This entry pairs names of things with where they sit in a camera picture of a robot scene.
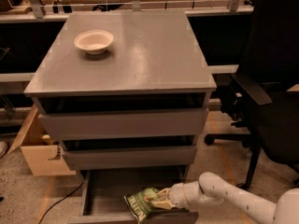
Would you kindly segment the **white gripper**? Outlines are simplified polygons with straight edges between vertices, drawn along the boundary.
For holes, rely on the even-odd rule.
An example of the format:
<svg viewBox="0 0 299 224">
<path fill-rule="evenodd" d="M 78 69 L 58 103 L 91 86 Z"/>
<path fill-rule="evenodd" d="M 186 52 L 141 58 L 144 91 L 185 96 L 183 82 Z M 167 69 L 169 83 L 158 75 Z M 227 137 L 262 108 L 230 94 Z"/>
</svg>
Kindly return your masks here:
<svg viewBox="0 0 299 224">
<path fill-rule="evenodd" d="M 178 183 L 171 188 L 156 190 L 151 203 L 154 207 L 165 210 L 170 210 L 174 207 L 190 210 L 198 206 L 213 206 L 223 202 L 224 200 L 220 197 L 205 194 L 200 188 L 199 182 L 193 181 L 190 183 Z"/>
</svg>

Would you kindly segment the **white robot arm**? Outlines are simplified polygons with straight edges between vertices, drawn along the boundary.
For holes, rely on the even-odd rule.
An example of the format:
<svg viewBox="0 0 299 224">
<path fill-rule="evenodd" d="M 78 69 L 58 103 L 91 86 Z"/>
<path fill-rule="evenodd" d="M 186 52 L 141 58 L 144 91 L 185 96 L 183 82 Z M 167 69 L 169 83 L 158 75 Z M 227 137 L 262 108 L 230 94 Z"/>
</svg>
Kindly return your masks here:
<svg viewBox="0 0 299 224">
<path fill-rule="evenodd" d="M 163 209 L 232 204 L 258 224 L 299 224 L 299 188 L 284 192 L 276 203 L 233 186 L 216 174 L 202 173 L 197 181 L 177 183 L 158 193 L 151 203 Z"/>
</svg>

